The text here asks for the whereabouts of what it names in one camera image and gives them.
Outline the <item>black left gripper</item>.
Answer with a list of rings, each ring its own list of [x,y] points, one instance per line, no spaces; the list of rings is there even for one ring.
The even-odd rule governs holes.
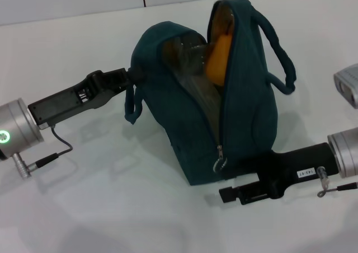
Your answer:
[[[140,68],[95,71],[82,82],[31,103],[28,108],[40,129],[52,127],[77,114],[97,109],[110,100],[110,92],[119,94],[129,86],[144,81]]]

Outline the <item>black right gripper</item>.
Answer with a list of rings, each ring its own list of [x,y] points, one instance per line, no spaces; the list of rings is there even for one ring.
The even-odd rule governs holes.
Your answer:
[[[220,172],[222,179],[257,173],[259,181],[219,189],[219,195],[223,203],[239,200],[242,205],[265,199],[279,199],[284,196],[288,187],[317,179],[319,167],[324,167],[328,176],[338,173],[335,156],[328,143],[285,153],[271,151],[259,158],[227,164]]]

